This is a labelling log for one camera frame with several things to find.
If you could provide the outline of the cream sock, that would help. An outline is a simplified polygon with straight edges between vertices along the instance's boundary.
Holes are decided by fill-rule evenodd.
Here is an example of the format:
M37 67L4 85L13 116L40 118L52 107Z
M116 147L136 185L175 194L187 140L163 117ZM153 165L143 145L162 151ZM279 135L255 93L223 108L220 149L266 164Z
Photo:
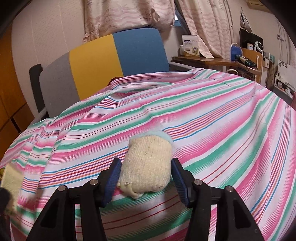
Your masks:
M159 192L171 178L173 140L162 131L148 131L129 139L117 187L133 199Z

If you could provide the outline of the pink patterned curtain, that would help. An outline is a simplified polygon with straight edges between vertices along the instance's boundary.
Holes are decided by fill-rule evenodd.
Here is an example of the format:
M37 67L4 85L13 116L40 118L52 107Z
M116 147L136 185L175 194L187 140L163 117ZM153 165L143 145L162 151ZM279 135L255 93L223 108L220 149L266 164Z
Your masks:
M230 59L231 34L223 1L84 1L85 43L112 33L151 27L167 30L175 11L206 58Z

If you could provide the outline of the orange wooden wardrobe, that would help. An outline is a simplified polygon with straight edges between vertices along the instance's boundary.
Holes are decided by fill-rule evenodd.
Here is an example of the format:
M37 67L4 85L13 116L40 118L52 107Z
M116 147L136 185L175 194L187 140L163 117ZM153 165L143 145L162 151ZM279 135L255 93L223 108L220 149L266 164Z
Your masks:
M1 35L1 157L4 156L6 150L16 137L18 137L34 119L16 76L11 48L11 30L12 26L10 25Z

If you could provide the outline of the black bed post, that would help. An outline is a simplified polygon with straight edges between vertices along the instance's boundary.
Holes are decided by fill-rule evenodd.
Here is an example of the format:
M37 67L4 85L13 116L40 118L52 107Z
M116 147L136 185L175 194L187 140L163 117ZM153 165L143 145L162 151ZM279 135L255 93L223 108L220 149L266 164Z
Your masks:
M41 64L37 64L32 66L29 69L29 77L31 88L35 100L35 104L38 110L38 119L39 121L49 118L48 112L45 107L44 99L41 92L41 85L40 85L40 74L43 71L43 67Z

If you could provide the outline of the striped pink green bedsheet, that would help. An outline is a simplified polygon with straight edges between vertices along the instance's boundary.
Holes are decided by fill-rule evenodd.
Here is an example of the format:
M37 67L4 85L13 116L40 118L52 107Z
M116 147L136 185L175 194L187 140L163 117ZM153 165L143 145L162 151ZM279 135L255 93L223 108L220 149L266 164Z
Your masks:
M25 240L60 185L83 185L124 159L130 138L163 131L173 156L210 186L233 186L265 240L295 219L295 110L260 84L215 70L113 80L58 116L29 126L1 166L23 173L12 240Z

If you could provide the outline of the wooden side table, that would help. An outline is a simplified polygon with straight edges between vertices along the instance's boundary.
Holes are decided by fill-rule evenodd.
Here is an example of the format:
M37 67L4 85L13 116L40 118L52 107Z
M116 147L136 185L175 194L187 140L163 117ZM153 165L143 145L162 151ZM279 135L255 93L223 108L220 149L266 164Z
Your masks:
M192 67L210 68L213 66L219 67L238 67L239 63L223 58L205 58L205 57L186 57L173 56L171 60L175 63L185 64Z

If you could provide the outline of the grey yellow blue headboard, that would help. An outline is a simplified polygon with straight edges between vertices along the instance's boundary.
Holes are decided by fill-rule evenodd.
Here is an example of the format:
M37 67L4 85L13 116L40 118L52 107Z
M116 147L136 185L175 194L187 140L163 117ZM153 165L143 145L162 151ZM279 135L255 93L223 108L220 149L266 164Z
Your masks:
M121 31L83 44L43 69L40 86L49 117L106 87L111 80L169 71L157 29Z

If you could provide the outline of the white blue carton box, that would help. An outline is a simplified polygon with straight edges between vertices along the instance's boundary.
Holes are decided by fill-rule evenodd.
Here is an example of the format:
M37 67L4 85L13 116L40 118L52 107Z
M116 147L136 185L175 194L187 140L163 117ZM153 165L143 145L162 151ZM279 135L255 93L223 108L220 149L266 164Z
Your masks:
M182 35L184 56L186 57L199 57L199 46L197 35Z

